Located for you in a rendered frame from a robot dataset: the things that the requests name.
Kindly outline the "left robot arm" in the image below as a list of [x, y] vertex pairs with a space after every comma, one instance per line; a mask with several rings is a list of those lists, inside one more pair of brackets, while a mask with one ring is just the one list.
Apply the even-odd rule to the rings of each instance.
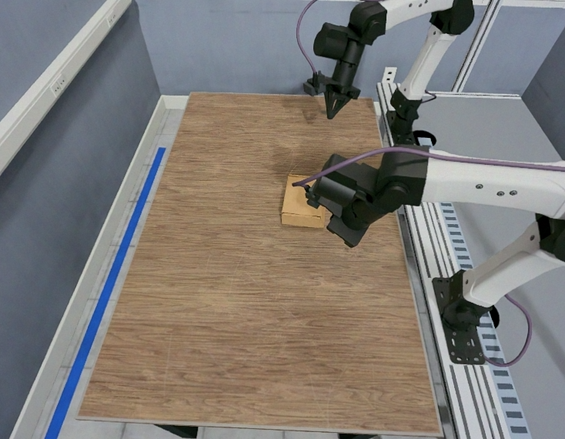
[[402, 204], [420, 206], [421, 201], [478, 203], [535, 214], [536, 220], [524, 233], [484, 263], [432, 279], [451, 362], [483, 365], [486, 361], [476, 331], [481, 315], [516, 287], [565, 266], [565, 161], [525, 166], [457, 159], [473, 157], [429, 146], [391, 147], [447, 157], [385, 152], [378, 169], [351, 163], [318, 178], [309, 194], [341, 206], [352, 203], [354, 213], [368, 223]]

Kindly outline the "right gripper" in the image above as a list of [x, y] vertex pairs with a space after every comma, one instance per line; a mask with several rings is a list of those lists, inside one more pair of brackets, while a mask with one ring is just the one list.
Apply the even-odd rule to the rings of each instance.
[[[358, 88], [352, 86], [353, 80], [358, 69], [358, 65], [351, 64], [348, 67], [347, 62], [342, 62], [341, 59], [337, 60], [332, 78], [321, 76], [314, 76], [314, 86], [318, 88], [318, 83], [326, 85], [326, 91], [323, 93], [326, 103], [327, 119], [333, 119], [334, 116], [347, 104], [351, 99], [358, 99], [361, 92]], [[333, 104], [336, 103], [333, 107]]]

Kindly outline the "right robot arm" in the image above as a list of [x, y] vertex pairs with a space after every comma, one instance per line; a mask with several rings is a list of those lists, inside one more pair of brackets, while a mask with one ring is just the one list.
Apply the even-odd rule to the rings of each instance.
[[348, 67], [359, 65], [365, 46], [372, 46], [378, 36], [386, 34], [386, 30], [430, 12], [431, 26], [423, 47], [408, 76], [390, 99], [395, 110], [386, 111], [394, 145], [416, 145], [412, 131], [414, 120], [419, 118], [416, 109], [420, 107], [426, 85], [445, 51], [473, 22], [473, 0], [364, 1], [350, 12], [347, 26], [325, 22], [313, 43], [316, 56], [341, 59], [349, 63]]

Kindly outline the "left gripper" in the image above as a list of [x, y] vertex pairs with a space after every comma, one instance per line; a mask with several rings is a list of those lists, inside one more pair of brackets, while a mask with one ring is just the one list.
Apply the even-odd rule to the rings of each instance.
[[338, 203], [326, 199], [318, 194], [309, 194], [309, 190], [305, 193], [306, 199], [318, 203], [328, 209], [332, 215], [326, 229], [332, 234], [336, 234], [342, 238], [347, 246], [353, 248], [357, 246], [363, 235], [369, 228], [371, 223], [361, 220], [353, 211], [352, 203], [347, 206], [341, 206]]

